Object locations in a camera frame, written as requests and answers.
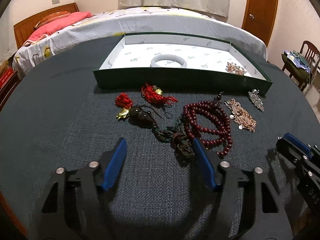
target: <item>clothes on chair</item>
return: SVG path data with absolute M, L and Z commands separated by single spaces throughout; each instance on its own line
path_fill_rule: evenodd
M 303 57 L 302 54 L 296 52 L 295 50 L 294 50 L 294 51 L 285 50 L 285 51 L 284 51 L 284 54 L 287 55 L 287 58 L 288 58 L 289 60 L 291 60 L 292 63 L 293 63 L 297 68 L 303 69 L 303 70 L 304 70 L 305 72 L 307 72 L 308 74 L 311 73 L 310 66 L 309 66 L 308 62 L 306 61 L 306 59 Z
M 289 71 L 289 73 L 290 73 L 290 77 L 294 76 L 298 80 L 299 87 L 304 82 L 306 84 L 310 84 L 311 74 L 307 73 L 302 68 L 297 68 L 295 66 L 295 64 L 290 59 L 287 58 L 286 54 L 281 54 L 281 57 L 282 57 L 282 60 L 284 62 L 284 67 L 283 67 L 282 71 L 287 69 Z

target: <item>floor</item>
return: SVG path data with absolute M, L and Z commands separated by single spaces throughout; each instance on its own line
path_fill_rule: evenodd
M 292 80 L 298 84 L 298 81 L 295 80 L 295 78 L 292 78 Z M 312 85 L 307 86 L 303 93 L 320 123 L 320 71 L 316 73 Z
M 312 110 L 315 112 L 316 117 L 318 118 L 318 121 L 320 123 L 320 87 L 311 85 L 308 90 L 306 89 L 305 97 L 312 107 Z

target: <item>wooden cabinet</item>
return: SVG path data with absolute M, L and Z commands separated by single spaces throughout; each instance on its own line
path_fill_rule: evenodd
M 19 83 L 20 79 L 18 78 L 18 72 L 14 71 L 4 86 L 0 89 L 0 111 Z

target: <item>wall outlet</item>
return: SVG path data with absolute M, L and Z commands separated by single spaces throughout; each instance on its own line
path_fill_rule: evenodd
M 52 4 L 60 3 L 60 0 L 52 0 Z

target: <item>wooden door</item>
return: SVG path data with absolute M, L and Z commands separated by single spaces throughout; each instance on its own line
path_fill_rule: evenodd
M 242 28 L 268 45 L 277 7 L 278 0 L 247 0 Z

